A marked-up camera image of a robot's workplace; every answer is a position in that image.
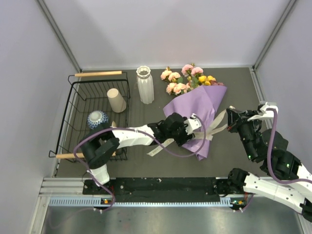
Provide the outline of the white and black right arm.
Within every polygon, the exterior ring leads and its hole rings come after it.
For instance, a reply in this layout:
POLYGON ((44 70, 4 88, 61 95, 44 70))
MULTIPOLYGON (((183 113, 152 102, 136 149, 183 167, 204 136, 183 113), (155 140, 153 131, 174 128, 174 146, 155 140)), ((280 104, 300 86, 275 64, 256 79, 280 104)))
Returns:
POLYGON ((312 220, 312 174, 287 150, 288 141, 276 131, 278 107, 268 102, 257 110, 226 110, 227 130, 238 133, 250 161, 262 163, 260 169, 274 181, 262 180, 239 168, 229 172, 227 193, 264 196, 312 220))

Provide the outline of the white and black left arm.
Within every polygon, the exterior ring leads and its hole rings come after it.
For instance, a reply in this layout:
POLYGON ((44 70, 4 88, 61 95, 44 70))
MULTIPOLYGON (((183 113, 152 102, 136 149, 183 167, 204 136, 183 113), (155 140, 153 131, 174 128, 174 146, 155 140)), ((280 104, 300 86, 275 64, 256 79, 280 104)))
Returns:
POLYGON ((111 186, 107 162, 118 149, 157 143, 165 145, 168 139, 182 146, 195 137, 195 130, 201 126, 195 115, 186 118, 178 113, 169 115, 165 120, 136 128, 110 127, 109 124, 102 123, 80 140, 79 148, 87 162, 88 171, 94 178, 94 188, 103 194, 111 186))

